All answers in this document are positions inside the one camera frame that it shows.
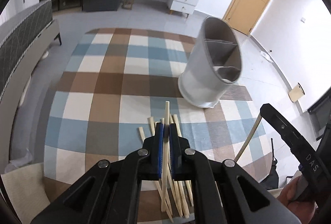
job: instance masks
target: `white square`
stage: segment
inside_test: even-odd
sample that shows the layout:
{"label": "white square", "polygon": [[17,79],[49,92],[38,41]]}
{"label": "white square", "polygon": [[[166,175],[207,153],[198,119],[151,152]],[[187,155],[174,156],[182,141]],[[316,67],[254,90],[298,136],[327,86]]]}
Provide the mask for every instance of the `white square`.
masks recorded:
{"label": "white square", "polygon": [[70,92],[63,111],[63,118],[86,120],[90,116],[93,93]]}
{"label": "white square", "polygon": [[195,107],[184,98],[177,98],[181,123],[206,122],[203,108]]}
{"label": "white square", "polygon": [[166,39],[166,48],[168,50],[176,50],[176,51],[184,51],[183,44],[180,41],[172,40],[172,39]]}
{"label": "white square", "polygon": [[186,63],[172,62],[170,61],[170,68],[173,77],[179,77],[185,70]]}
{"label": "white square", "polygon": [[131,35],[129,40],[129,45],[148,47],[148,36]]}
{"label": "white square", "polygon": [[238,108],[233,100],[220,100],[219,101],[224,113],[225,120],[241,119]]}
{"label": "white square", "polygon": [[120,123],[148,123],[151,116],[149,96],[122,95]]}
{"label": "white square", "polygon": [[[236,144],[232,145],[235,155],[238,154],[238,152],[241,149],[243,144],[244,144],[244,142],[240,142],[240,143],[236,143]],[[244,167],[252,162],[253,162],[253,159],[252,159],[252,155],[251,155],[251,150],[248,145],[246,147],[246,149],[244,150],[244,152],[242,153],[242,155],[240,156],[239,160],[237,161],[237,164],[241,167]]]}
{"label": "white square", "polygon": [[124,74],[148,75],[148,59],[127,57]]}
{"label": "white square", "polygon": [[78,72],[100,72],[104,57],[85,55],[78,68]]}
{"label": "white square", "polygon": [[85,173],[85,153],[57,149],[56,180],[73,184]]}
{"label": "white square", "polygon": [[214,151],[212,149],[202,150],[201,153],[205,154],[208,159],[215,160]]}
{"label": "white square", "polygon": [[254,105],[253,101],[247,101],[249,110],[251,111],[251,114],[253,118],[257,118],[260,111],[256,109],[256,106]]}
{"label": "white square", "polygon": [[92,40],[92,44],[109,44],[113,34],[96,34]]}
{"label": "white square", "polygon": [[268,138],[268,135],[266,134],[261,135],[259,138],[261,142],[262,152],[263,155],[265,156],[271,152],[271,142],[270,139]]}
{"label": "white square", "polygon": [[141,190],[142,191],[157,190],[155,182],[156,181],[142,180],[141,181]]}

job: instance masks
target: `brown square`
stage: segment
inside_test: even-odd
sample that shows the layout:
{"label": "brown square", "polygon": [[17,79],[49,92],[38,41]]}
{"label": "brown square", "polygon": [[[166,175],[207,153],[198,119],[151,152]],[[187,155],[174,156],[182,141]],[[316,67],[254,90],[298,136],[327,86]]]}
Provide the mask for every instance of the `brown square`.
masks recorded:
{"label": "brown square", "polygon": [[139,198],[138,222],[157,221],[161,219],[161,198],[158,191],[141,191]]}
{"label": "brown square", "polygon": [[102,62],[102,66],[100,72],[102,73],[124,73],[125,67],[125,59],[124,56],[108,56],[104,57]]}
{"label": "brown square", "polygon": [[131,29],[130,28],[116,28],[114,34],[131,35]]}
{"label": "brown square", "polygon": [[128,45],[129,40],[129,35],[114,34],[110,40],[110,44]]}
{"label": "brown square", "polygon": [[172,33],[164,33],[164,38],[165,39],[172,39],[172,40],[177,40],[180,41],[179,35],[178,34],[172,34]]}
{"label": "brown square", "polygon": [[76,74],[76,72],[64,72],[58,82],[57,90],[62,92],[70,92]]}
{"label": "brown square", "polygon": [[119,122],[120,95],[97,94],[93,95],[89,121]]}
{"label": "brown square", "polygon": [[144,29],[132,29],[131,35],[142,35],[142,36],[148,36],[148,31]]}
{"label": "brown square", "polygon": [[123,74],[99,73],[95,93],[121,94]]}
{"label": "brown square", "polygon": [[148,32],[148,36],[150,37],[164,38],[164,32],[154,31],[154,30],[147,30],[147,32]]}
{"label": "brown square", "polygon": [[182,42],[183,48],[185,52],[189,52],[191,53],[191,51],[193,50],[194,44],[191,43],[187,43],[187,42]]}
{"label": "brown square", "polygon": [[98,154],[85,154],[85,172],[93,167],[98,161],[108,160],[110,162],[118,161],[118,156],[98,155]]}
{"label": "brown square", "polygon": [[149,76],[137,74],[124,74],[123,95],[150,96]]}
{"label": "brown square", "polygon": [[221,100],[251,101],[252,98],[245,86],[232,84],[221,96]]}
{"label": "brown square", "polygon": [[115,32],[115,28],[100,28],[98,34],[113,34]]}
{"label": "brown square", "polygon": [[250,164],[243,167],[243,169],[252,177],[255,178],[255,168],[254,164],[251,162]]}
{"label": "brown square", "polygon": [[128,45],[109,44],[106,56],[124,56],[126,57]]}
{"label": "brown square", "polygon": [[223,146],[212,150],[215,161],[224,161],[225,159],[234,159],[235,154],[232,145]]}
{"label": "brown square", "polygon": [[71,86],[71,92],[94,93],[99,73],[78,72]]}
{"label": "brown square", "polygon": [[206,122],[219,122],[225,120],[221,104],[218,102],[214,108],[204,109]]}
{"label": "brown square", "polygon": [[90,31],[88,31],[86,34],[97,34],[99,31],[99,29],[92,29]]}
{"label": "brown square", "polygon": [[186,43],[190,43],[190,44],[195,44],[195,38],[194,37],[190,37],[190,36],[186,36],[186,35],[179,35],[179,38],[181,40],[181,42],[186,42]]}
{"label": "brown square", "polygon": [[253,162],[254,169],[255,169],[255,180],[260,182],[263,180],[268,174],[269,171],[267,170],[266,164],[265,164],[265,156],[263,156],[260,159],[257,159]]}
{"label": "brown square", "polygon": [[177,77],[149,76],[150,96],[183,98]]}
{"label": "brown square", "polygon": [[43,177],[43,183],[46,195],[50,202],[53,202],[71,186],[70,184],[56,181],[48,177]]}

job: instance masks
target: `blue gripper pad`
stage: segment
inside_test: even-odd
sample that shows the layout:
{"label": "blue gripper pad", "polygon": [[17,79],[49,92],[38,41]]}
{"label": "blue gripper pad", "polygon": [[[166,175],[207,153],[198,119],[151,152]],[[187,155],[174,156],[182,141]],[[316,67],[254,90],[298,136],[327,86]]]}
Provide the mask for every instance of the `blue gripper pad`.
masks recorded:
{"label": "blue gripper pad", "polygon": [[156,124],[155,136],[158,137],[158,178],[162,175],[162,157],[163,157],[163,132],[164,126],[161,122]]}

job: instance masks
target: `beige cloth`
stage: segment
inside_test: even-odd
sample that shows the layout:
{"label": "beige cloth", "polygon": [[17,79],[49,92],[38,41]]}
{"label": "beige cloth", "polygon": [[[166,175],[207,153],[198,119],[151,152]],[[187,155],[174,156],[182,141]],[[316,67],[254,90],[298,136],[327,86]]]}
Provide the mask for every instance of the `beige cloth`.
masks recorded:
{"label": "beige cloth", "polygon": [[42,182],[43,171],[43,163],[36,163],[1,175],[8,197],[22,224],[29,224],[50,204]]}

